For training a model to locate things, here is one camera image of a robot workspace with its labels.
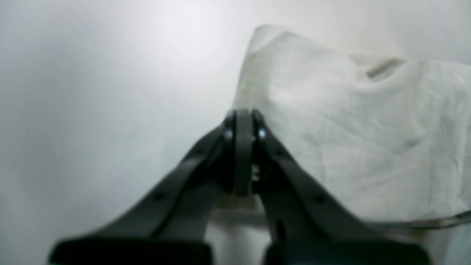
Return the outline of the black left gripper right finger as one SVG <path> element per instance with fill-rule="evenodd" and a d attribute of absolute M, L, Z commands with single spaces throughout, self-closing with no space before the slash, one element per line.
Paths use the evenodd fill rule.
<path fill-rule="evenodd" d="M 431 264 L 419 245 L 389 239 L 350 213 L 296 162 L 261 112 L 245 113 L 248 188 L 261 199 L 272 240 L 264 265 Z"/>

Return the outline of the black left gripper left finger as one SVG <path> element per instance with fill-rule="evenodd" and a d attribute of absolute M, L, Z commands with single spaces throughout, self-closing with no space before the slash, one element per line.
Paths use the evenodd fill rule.
<path fill-rule="evenodd" d="M 133 208 L 86 236 L 63 240 L 51 265 L 211 265 L 213 207 L 245 195 L 245 111 L 231 110 Z"/>

